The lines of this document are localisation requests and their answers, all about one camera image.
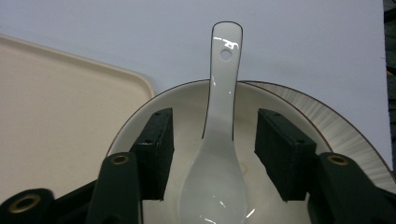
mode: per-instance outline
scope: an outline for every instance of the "brass screw insert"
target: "brass screw insert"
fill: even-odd
[[[338,156],[338,155],[331,155],[328,156],[327,159],[337,165],[348,165],[349,162],[342,156]]]
[[[124,156],[124,155],[119,155],[119,156],[115,156],[111,159],[111,163],[115,164],[115,165],[121,165],[124,164],[125,162],[127,162],[129,160],[128,156]]]
[[[41,197],[38,194],[26,194],[19,198],[8,208],[10,213],[22,213],[33,207],[35,207],[41,201]]]

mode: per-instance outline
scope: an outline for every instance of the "white ceramic spoon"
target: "white ceramic spoon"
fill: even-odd
[[[180,194],[181,224],[241,224],[246,217],[244,180],[233,146],[233,101],[241,47],[238,24],[220,22],[213,27],[205,131]]]

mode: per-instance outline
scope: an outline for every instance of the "white background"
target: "white background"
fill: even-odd
[[[0,0],[0,34],[138,72],[157,93],[209,78],[218,21],[244,28],[239,80],[319,99],[391,167],[382,1]]]

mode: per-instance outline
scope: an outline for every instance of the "beige tray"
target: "beige tray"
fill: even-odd
[[[135,73],[0,36],[0,203],[93,181],[125,121],[153,96]]]

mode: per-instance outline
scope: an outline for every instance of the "spoon handle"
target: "spoon handle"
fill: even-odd
[[[224,21],[213,27],[204,138],[224,133],[233,139],[233,102],[241,48],[242,27],[239,24]]]

